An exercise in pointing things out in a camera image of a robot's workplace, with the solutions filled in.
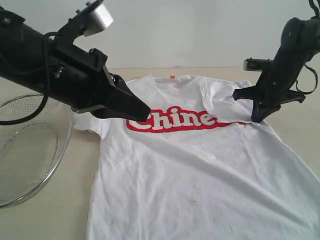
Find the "t-shirt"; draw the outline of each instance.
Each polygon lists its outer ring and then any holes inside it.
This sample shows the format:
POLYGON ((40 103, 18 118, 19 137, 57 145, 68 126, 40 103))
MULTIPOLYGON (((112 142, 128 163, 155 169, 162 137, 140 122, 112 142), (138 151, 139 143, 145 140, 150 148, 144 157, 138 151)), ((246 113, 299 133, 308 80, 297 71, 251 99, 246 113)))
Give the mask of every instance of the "t-shirt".
POLYGON ((320 239, 320 182, 229 82, 203 76, 127 83, 146 122, 76 115, 101 137, 89 240, 320 239))

